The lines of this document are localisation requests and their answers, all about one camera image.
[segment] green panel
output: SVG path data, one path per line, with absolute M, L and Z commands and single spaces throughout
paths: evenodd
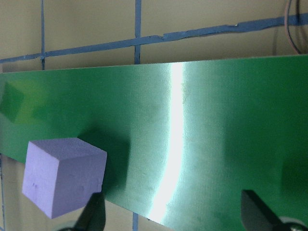
M 0 152 L 79 137 L 106 199 L 178 231 L 243 230 L 242 189 L 308 223 L 308 56 L 0 74 Z

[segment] beige wall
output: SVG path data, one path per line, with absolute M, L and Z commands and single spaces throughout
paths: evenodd
M 141 35 L 283 16 L 285 0 L 142 0 Z M 301 1 L 308 12 L 308 1 Z M 134 38 L 135 0 L 45 0 L 46 51 Z M 291 28 L 297 41 L 301 30 Z M 40 52 L 40 1 L 0 0 L 0 59 Z M 141 63 L 210 60 L 294 54 L 284 28 L 223 34 L 143 45 Z M 134 63 L 134 48 L 46 58 L 46 69 Z M 7 63 L 4 72 L 40 70 L 39 59 Z M 24 165 L 3 159 L 7 231 L 55 230 L 74 220 L 80 210 L 48 220 L 21 195 Z M 109 202 L 106 230 L 131 230 L 132 213 Z M 164 230 L 140 218 L 140 231 Z

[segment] purple foam cube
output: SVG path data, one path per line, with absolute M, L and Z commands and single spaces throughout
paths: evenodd
M 23 194 L 49 218 L 79 209 L 101 191 L 106 159 L 78 138 L 30 141 Z

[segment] cable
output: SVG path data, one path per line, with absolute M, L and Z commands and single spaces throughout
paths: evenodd
M 284 29 L 285 29 L 285 32 L 287 34 L 289 43 L 292 46 L 293 50 L 297 54 L 301 54 L 302 52 L 295 45 L 295 43 L 294 43 L 294 41 L 293 41 L 293 39 L 291 37 L 290 30 L 289 30 L 289 12 L 290 12 L 290 8 L 291 8 L 291 3 L 292 3 L 292 0 L 289 0 L 287 5 L 285 6 L 285 11 L 284 11 Z

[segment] green board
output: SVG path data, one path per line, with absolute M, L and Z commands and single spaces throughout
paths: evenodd
M 106 199 L 177 231 L 243 230 L 242 189 L 308 223 L 308 56 L 0 74 L 0 153 L 79 137 Z

